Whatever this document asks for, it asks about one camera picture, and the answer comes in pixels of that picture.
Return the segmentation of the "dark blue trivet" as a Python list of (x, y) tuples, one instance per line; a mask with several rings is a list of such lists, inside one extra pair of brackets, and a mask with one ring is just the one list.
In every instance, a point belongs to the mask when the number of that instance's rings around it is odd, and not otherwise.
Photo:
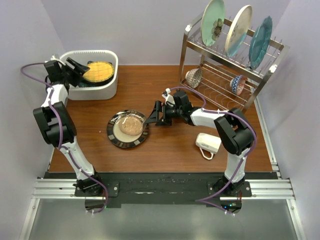
[(110, 78), (109, 80), (103, 82), (103, 83), (91, 83), (86, 81), (84, 78), (81, 80), (81, 82), (79, 83), (79, 87), (81, 88), (90, 88), (90, 87), (101, 87), (104, 85), (107, 85), (112, 79), (113, 79), (114, 75), (112, 76), (112, 78)]

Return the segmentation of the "woven straw round mat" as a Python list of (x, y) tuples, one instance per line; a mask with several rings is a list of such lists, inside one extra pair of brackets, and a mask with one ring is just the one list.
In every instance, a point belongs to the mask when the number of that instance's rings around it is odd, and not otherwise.
[(89, 70), (83, 74), (83, 78), (94, 84), (102, 84), (103, 82), (108, 81), (113, 77), (115, 72), (114, 66), (111, 63), (104, 61), (89, 62), (87, 67)]

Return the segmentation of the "clear glass pink dish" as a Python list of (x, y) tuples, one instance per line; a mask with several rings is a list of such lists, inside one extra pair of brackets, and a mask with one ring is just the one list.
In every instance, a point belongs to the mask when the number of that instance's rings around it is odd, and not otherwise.
[(136, 116), (123, 116), (118, 121), (120, 131), (126, 135), (136, 136), (144, 130), (143, 122)]

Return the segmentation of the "black patterned rim plate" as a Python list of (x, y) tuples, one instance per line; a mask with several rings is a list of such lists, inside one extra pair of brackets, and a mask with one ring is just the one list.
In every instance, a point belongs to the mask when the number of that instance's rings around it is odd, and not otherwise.
[[(122, 117), (135, 116), (143, 122), (143, 131), (138, 135), (127, 135), (120, 131), (119, 120)], [(149, 135), (149, 125), (145, 124), (146, 116), (136, 110), (123, 110), (116, 113), (108, 122), (106, 134), (112, 144), (119, 148), (129, 149), (134, 148), (143, 143)]]

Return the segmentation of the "white ceramic mug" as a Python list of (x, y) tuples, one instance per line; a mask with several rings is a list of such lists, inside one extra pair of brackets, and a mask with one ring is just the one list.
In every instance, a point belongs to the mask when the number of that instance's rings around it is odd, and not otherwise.
[[(208, 161), (212, 160), (214, 155), (217, 154), (221, 144), (222, 140), (219, 137), (207, 133), (199, 133), (195, 140), (195, 145), (199, 148), (202, 157)], [(204, 151), (209, 152), (210, 157), (207, 157)]]

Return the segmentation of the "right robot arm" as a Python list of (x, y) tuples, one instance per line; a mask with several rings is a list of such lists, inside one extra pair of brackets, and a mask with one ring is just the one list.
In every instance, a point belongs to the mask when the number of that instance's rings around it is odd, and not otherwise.
[(214, 194), (202, 198), (205, 201), (225, 193), (233, 197), (245, 181), (247, 156), (257, 145), (257, 135), (253, 127), (236, 107), (230, 110), (208, 110), (204, 106), (193, 106), (185, 91), (171, 94), (167, 88), (162, 93), (164, 102), (157, 100), (146, 124), (170, 126), (172, 119), (181, 119), (190, 126), (216, 129), (223, 147), (227, 150), (227, 166), (222, 178), (223, 185)]

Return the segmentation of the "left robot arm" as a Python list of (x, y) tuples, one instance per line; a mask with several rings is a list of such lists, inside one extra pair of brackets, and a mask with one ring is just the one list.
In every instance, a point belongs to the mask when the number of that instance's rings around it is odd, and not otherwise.
[(76, 174), (77, 190), (89, 196), (106, 193), (98, 172), (87, 160), (77, 141), (76, 126), (67, 111), (65, 101), (71, 86), (76, 87), (89, 67), (68, 57), (66, 61), (52, 57), (44, 63), (47, 77), (46, 98), (33, 110), (44, 141), (58, 149)]

